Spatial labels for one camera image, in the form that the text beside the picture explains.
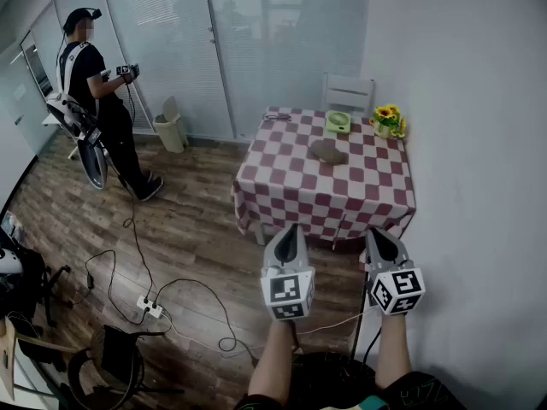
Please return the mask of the black metal chair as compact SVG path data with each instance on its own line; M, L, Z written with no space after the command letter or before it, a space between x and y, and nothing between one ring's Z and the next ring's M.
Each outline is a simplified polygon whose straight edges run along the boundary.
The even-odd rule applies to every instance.
M138 349L140 337L162 337L162 332L128 333L120 328L104 325L93 334L90 346L75 353L68 362L68 386L84 410L120 410L140 392L158 394L185 393L183 389L150 388L144 385L145 363ZM85 393L80 371L92 363L103 384Z

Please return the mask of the wooden board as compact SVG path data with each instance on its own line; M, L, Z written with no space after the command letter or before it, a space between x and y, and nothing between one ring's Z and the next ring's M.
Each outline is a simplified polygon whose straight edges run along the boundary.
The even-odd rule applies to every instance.
M0 319L0 379L13 401L14 364L15 364L16 330L12 322L4 317Z

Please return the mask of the person's black patterned shorts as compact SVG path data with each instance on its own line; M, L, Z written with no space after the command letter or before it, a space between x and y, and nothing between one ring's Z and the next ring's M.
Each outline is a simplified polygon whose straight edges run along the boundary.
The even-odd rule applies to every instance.
M300 354L292 364L285 405L245 395L233 410L466 410L434 376L412 371L388 387L368 365L334 352Z

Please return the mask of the white head-mounted rig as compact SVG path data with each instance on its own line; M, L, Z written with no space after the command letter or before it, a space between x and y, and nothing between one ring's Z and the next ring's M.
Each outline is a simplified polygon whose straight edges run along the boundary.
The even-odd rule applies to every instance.
M96 189L102 190L106 185L108 168L104 148L99 141L101 132L97 127L98 118L69 95L74 63L88 45L82 43L71 50L63 76L61 63L56 65L58 89L46 98L46 106L60 127L75 141L76 152L89 182Z

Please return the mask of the glass partition with blinds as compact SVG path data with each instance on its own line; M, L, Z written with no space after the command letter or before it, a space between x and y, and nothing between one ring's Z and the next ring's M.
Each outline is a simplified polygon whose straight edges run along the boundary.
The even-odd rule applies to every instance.
M361 71L367 0L45 0L31 31L49 76L79 7L102 12L93 43L108 68L140 66L141 112L174 96L195 137L251 138L267 107L321 109L325 73Z

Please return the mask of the sunflower pot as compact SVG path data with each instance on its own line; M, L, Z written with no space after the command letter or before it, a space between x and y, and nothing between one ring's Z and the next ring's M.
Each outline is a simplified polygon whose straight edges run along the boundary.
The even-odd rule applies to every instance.
M380 138L404 139L405 137L406 118L395 104L377 107L369 124L374 128L375 135Z

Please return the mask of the black office chair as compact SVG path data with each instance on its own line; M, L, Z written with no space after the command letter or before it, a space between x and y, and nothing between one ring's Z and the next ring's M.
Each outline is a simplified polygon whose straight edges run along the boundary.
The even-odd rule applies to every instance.
M22 315L31 320L36 305L44 306L48 326L56 327L51 318L50 300L54 299L67 308L72 308L71 302L53 292L53 288L63 272L70 273L70 266L61 266L55 273L46 266L42 255L32 249L20 246L14 251L23 266L22 274L0 275L0 319L11 313Z

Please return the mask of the person's left forearm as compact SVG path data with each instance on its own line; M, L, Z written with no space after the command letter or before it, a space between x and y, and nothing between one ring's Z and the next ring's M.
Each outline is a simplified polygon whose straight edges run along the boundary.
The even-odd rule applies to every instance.
M292 369L291 321L273 321L262 356L251 376L248 395L262 395L285 406L290 393Z

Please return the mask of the beige trash bin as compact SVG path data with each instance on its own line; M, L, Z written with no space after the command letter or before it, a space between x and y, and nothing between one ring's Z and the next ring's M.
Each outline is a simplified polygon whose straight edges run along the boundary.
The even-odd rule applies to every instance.
M179 154L189 145L174 96L163 103L162 112L153 120L153 127L167 151Z

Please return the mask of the white round device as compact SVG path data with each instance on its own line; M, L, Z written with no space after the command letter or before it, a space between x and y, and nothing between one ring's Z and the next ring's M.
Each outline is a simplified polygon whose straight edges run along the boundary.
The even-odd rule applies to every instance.
M23 266L14 251L0 248L0 275L22 274Z

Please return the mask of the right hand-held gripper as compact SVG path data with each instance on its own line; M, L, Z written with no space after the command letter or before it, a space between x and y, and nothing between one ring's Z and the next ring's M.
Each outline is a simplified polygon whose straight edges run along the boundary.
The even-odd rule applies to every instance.
M368 285L369 304L384 315L406 314L414 309L426 293L420 268L409 258L403 242L388 231L369 228L366 251L373 268L393 267L378 272Z

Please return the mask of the white power strip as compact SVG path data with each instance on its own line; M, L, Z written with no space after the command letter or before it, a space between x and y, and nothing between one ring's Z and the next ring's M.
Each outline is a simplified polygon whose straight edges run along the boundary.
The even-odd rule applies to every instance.
M155 319L161 318L161 316L163 316L164 314L162 306L153 302L152 300L149 300L148 298L145 298L144 296L138 297L136 305L146 314L154 317Z

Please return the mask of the red white checkered tablecloth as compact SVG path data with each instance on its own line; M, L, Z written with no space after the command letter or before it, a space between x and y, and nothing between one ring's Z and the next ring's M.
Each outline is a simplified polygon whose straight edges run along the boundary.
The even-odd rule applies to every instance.
M326 129L323 111L269 107L265 114L289 114L291 121L261 121L234 179L242 234L298 223L305 235L327 242L363 237L370 226L402 236L416 211L402 141L376 136L361 117L351 119L349 134L340 134ZM334 140L347 163L315 158L309 146L320 139Z

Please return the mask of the person's right forearm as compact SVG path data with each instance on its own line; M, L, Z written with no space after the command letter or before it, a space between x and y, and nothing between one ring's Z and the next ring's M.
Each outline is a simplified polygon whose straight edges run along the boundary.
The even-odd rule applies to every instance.
M382 318L379 335L375 383L384 390L411 370L406 317L403 314L386 315Z

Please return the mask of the white chair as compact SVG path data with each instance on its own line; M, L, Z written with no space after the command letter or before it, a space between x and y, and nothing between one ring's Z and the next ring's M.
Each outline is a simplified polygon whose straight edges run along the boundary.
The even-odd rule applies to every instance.
M325 73L322 102L329 108L344 108L367 116L373 103L374 88L373 79Z

